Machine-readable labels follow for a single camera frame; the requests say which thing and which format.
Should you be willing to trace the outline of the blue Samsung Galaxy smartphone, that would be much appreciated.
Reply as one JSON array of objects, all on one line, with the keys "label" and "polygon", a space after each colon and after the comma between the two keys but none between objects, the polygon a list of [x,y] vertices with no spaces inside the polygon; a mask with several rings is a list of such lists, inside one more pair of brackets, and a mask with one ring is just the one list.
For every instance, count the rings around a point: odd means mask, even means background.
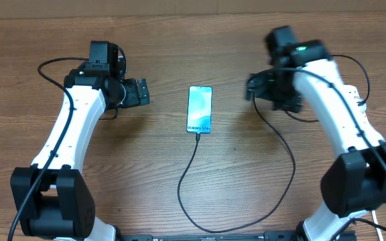
[{"label": "blue Samsung Galaxy smartphone", "polygon": [[211,86],[191,86],[188,93],[186,131],[209,134],[212,128]]}]

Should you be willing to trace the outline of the white power strip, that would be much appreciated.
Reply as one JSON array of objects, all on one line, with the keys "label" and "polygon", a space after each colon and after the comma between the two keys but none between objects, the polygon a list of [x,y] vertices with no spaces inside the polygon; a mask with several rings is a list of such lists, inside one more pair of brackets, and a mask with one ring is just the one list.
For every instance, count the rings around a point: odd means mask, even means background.
[{"label": "white power strip", "polygon": [[360,97],[359,91],[355,86],[344,85],[342,90],[345,96],[348,98],[350,108],[358,122],[361,130],[365,133],[367,130],[368,118],[366,115],[367,105],[363,103],[363,99]]}]

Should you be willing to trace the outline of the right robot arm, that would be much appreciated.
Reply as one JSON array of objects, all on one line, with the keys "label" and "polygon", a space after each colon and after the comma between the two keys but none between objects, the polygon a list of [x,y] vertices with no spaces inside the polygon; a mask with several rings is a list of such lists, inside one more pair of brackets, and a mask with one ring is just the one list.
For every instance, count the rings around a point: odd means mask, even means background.
[{"label": "right robot arm", "polygon": [[386,204],[386,141],[369,123],[324,44],[299,42],[288,26],[265,37],[270,69],[250,75],[247,100],[271,101],[274,110],[299,112],[307,101],[322,125],[334,163],[320,182],[322,203],[286,240],[354,240],[348,227]]}]

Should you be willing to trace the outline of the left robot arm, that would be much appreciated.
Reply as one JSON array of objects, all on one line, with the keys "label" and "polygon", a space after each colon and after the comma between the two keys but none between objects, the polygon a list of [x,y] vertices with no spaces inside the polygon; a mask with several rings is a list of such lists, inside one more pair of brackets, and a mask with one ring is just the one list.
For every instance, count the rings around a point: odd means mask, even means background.
[{"label": "left robot arm", "polygon": [[17,209],[16,227],[26,236],[46,240],[122,240],[121,231],[96,215],[95,202],[82,176],[94,128],[108,110],[150,103],[144,78],[126,78],[123,50],[92,41],[88,58],[57,86],[64,99],[58,118],[29,167],[17,167],[10,179]]}]

